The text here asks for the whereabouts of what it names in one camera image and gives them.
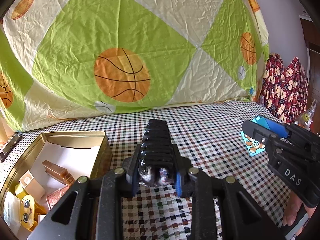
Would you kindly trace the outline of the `person's right hand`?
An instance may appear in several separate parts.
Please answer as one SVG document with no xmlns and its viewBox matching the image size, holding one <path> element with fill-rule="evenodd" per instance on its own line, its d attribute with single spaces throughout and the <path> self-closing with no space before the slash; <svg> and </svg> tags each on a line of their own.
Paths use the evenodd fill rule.
<svg viewBox="0 0 320 240">
<path fill-rule="evenodd" d="M 302 200 L 292 191 L 285 207 L 283 226 L 291 226 L 295 222 L 302 204 Z"/>
</svg>

